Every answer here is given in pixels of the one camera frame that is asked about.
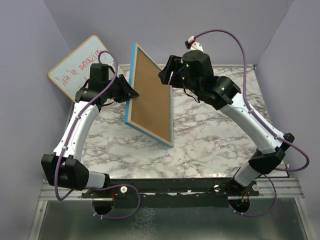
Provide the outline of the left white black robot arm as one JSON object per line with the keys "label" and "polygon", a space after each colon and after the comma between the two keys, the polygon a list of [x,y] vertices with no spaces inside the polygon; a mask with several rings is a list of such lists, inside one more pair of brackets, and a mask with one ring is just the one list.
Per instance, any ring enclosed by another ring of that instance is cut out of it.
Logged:
{"label": "left white black robot arm", "polygon": [[90,171],[81,163],[83,147],[89,130],[106,107],[107,100],[123,103],[139,97],[123,74],[104,63],[90,66],[89,79],[75,94],[71,119],[62,139],[51,154],[44,154],[41,166],[48,183],[55,189],[93,189],[97,196],[106,197],[111,190],[106,173]]}

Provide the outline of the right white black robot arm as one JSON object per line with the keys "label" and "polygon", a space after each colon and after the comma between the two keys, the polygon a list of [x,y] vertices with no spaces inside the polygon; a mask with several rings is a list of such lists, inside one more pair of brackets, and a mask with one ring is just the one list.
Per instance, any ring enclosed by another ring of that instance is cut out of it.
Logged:
{"label": "right white black robot arm", "polygon": [[242,195],[254,179],[269,174],[282,162],[290,146],[267,130],[272,127],[270,123],[265,119],[259,122],[254,117],[254,112],[246,106],[241,89],[234,81],[214,74],[208,54],[191,50],[182,57],[170,55],[158,77],[163,85],[190,90],[198,101],[233,120],[255,143],[255,153],[235,173],[229,184],[234,195]]}

